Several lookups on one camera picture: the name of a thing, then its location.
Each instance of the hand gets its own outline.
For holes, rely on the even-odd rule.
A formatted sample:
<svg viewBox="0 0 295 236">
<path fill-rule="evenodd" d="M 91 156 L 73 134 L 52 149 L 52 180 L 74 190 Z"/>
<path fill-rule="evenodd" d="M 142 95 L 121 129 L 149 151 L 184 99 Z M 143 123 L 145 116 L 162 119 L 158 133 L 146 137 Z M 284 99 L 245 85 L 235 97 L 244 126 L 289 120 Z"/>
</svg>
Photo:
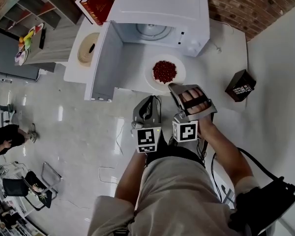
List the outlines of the hand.
<svg viewBox="0 0 295 236">
<path fill-rule="evenodd" d="M 190 90 L 188 90 L 188 92 L 189 93 L 183 92 L 180 95 L 180 98 L 183 102 L 187 102 L 189 100 L 192 100 L 194 98 L 198 98 L 199 96 L 203 95 L 203 93 L 198 88 L 190 89 Z M 194 114 L 204 111 L 208 107 L 209 107 L 209 104 L 207 102 L 204 102 L 204 103 L 201 103 L 201 104 L 194 106 L 192 108 L 188 108 L 187 111 L 189 114 L 194 115 Z M 202 135 L 205 134 L 209 130 L 209 128 L 214 126 L 214 124 L 211 121 L 210 115 L 199 119 L 198 122 L 199 122 L 198 133 L 200 133 Z"/>
<path fill-rule="evenodd" d="M 11 148 L 11 141 L 12 141 L 12 140 L 4 141 L 4 142 L 3 142 L 3 146 L 4 146 L 4 148 Z"/>
</svg>

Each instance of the black chair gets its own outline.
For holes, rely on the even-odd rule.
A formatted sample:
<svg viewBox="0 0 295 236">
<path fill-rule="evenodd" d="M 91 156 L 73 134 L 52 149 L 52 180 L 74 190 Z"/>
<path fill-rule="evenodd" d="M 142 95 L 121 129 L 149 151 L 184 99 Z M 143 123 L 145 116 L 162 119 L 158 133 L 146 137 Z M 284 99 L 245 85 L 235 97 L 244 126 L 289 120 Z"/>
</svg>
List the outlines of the black chair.
<svg viewBox="0 0 295 236">
<path fill-rule="evenodd" d="M 43 177 L 45 166 L 48 166 L 58 178 L 58 181 L 53 183 L 52 185 L 49 185 Z M 21 179 L 4 178 L 2 180 L 4 192 L 7 196 L 24 197 L 28 201 L 28 203 L 37 211 L 40 211 L 44 207 L 50 208 L 52 200 L 54 200 L 58 195 L 58 192 L 54 189 L 54 187 L 58 183 L 60 183 L 63 178 L 47 162 L 43 163 L 41 178 L 48 185 L 48 187 L 43 184 L 43 182 L 36 176 L 33 171 L 29 171 L 26 176 L 22 177 Z M 31 191 L 38 197 L 39 201 L 43 204 L 42 207 L 38 208 L 28 200 L 27 195 L 29 194 L 29 191 Z"/>
</svg>

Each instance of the red beans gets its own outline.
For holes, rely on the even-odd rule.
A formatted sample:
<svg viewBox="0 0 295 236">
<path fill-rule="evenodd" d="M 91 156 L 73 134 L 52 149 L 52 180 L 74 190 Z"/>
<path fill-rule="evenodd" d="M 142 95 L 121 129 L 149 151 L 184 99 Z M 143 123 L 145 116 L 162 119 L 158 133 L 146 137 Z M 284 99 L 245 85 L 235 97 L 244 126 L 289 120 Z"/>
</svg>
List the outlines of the red beans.
<svg viewBox="0 0 295 236">
<path fill-rule="evenodd" d="M 159 61 L 153 67 L 153 75 L 156 80 L 163 82 L 164 84 L 173 80 L 176 77 L 175 64 L 168 61 Z"/>
</svg>

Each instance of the countertop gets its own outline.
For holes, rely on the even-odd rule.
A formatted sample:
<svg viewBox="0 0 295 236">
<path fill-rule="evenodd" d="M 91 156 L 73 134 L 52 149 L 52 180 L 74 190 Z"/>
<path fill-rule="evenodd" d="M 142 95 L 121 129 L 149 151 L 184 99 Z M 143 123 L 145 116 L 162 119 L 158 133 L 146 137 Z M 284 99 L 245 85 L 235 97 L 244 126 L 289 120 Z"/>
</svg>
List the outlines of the countertop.
<svg viewBox="0 0 295 236">
<path fill-rule="evenodd" d="M 65 81 L 86 83 L 91 69 L 79 64 L 77 51 L 87 35 L 100 30 L 100 26 L 92 26 L 87 19 L 83 20 L 68 60 Z M 180 59 L 186 69 L 184 84 L 201 86 L 218 109 L 227 108 L 238 112 L 245 109 L 246 100 L 234 102 L 224 92 L 234 74 L 247 69 L 247 47 L 243 32 L 210 20 L 210 40 L 196 58 L 184 56 L 175 48 L 124 43 L 119 67 L 123 70 L 123 76 L 116 88 L 162 94 L 151 88 L 144 77 L 144 64 L 159 54 L 170 54 Z"/>
</svg>

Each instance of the white floor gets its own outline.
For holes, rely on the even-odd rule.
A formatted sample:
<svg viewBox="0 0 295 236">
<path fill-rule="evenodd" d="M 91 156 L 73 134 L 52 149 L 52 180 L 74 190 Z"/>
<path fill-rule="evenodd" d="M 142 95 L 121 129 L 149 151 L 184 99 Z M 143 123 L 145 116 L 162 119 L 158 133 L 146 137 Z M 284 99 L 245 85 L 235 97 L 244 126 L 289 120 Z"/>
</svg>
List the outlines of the white floor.
<svg viewBox="0 0 295 236">
<path fill-rule="evenodd" d="M 50 163 L 64 178 L 59 198 L 50 209 L 33 212 L 30 218 L 44 231 L 55 236 L 86 235 L 95 197 L 113 195 L 134 144 L 130 134 L 133 108 L 146 93 L 116 90 L 112 103 L 84 101 L 85 85 L 63 80 L 64 67 L 41 75 L 37 83 L 0 84 L 0 105 L 16 106 L 14 122 L 25 131 L 36 124 L 40 139 L 14 147 L 6 154 L 7 162 L 17 160 L 40 175 L 42 163 Z M 171 135 L 171 118 L 176 111 L 169 97 L 162 98 L 162 122 Z M 116 137 L 123 155 L 116 144 Z"/>
</svg>

